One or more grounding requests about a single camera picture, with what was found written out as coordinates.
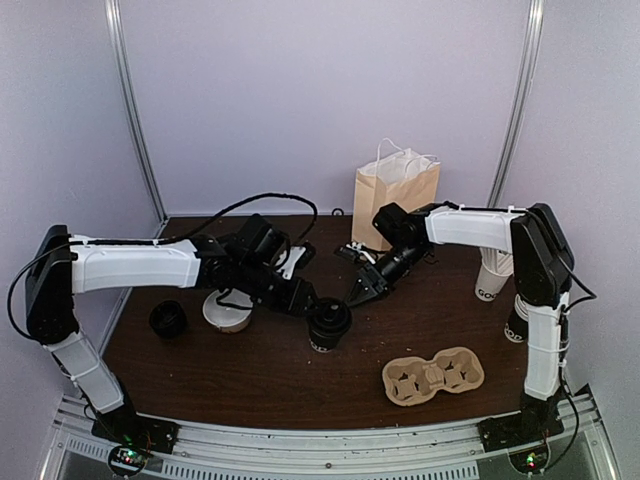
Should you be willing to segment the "black plastic cup lid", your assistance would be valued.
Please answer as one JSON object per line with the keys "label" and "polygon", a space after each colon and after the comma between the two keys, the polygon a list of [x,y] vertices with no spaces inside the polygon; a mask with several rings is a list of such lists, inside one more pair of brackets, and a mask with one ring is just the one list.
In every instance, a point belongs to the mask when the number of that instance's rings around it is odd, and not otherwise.
{"label": "black plastic cup lid", "polygon": [[307,323],[315,335],[344,335],[351,328],[352,313],[343,301],[324,297],[318,300],[316,309],[307,317]]}

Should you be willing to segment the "black paper coffee cup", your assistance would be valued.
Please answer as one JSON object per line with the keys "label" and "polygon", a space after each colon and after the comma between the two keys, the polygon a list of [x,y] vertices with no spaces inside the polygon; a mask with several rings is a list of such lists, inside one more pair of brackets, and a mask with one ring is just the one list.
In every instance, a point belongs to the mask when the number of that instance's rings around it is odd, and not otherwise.
{"label": "black paper coffee cup", "polygon": [[341,338],[348,332],[348,330],[349,326],[329,328],[320,325],[310,325],[310,345],[319,353],[327,353],[337,347]]}

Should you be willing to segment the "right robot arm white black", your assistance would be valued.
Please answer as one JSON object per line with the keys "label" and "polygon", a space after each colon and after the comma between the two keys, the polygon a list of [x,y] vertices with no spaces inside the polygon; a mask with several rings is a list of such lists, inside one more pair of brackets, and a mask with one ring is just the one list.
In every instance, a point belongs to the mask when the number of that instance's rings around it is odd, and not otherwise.
{"label": "right robot arm white black", "polygon": [[551,207],[490,209],[442,202],[408,212],[389,203],[372,224],[390,249],[359,269],[346,298],[350,307],[386,297],[437,245],[480,250],[476,294],[481,299],[488,300],[503,279],[513,279],[517,296],[507,326],[524,327],[528,357],[521,412],[512,430],[519,440],[535,440],[550,426],[562,388],[570,290],[576,281],[572,250]]}

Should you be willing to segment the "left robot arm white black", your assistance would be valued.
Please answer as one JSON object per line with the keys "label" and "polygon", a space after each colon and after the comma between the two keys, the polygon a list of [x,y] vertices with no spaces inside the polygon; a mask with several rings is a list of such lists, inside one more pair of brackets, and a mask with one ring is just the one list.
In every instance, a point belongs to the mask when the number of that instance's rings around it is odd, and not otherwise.
{"label": "left robot arm white black", "polygon": [[237,233],[184,239],[106,240],[49,229],[25,279],[26,328],[70,374],[123,444],[137,442],[144,424],[125,391],[82,332],[73,297],[128,287],[236,290],[272,311],[308,317],[320,309],[313,285],[295,269],[273,265],[286,240],[255,214]]}

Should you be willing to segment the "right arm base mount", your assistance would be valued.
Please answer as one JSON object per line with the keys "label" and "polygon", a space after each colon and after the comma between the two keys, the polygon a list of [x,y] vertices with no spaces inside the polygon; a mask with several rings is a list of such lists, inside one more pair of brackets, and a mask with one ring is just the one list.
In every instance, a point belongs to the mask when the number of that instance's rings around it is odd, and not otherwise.
{"label": "right arm base mount", "polygon": [[490,417],[478,423],[478,432],[485,452],[513,449],[541,442],[544,437],[564,432],[563,423],[551,419],[539,424],[529,422],[521,412],[503,417]]}

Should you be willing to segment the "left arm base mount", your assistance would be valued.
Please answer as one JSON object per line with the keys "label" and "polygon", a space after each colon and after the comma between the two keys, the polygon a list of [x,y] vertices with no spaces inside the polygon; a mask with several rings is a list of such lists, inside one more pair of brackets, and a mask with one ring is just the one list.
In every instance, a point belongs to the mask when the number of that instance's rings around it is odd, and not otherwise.
{"label": "left arm base mount", "polygon": [[91,433],[134,450],[171,454],[177,440],[179,425],[137,414],[133,416],[99,415],[93,421]]}

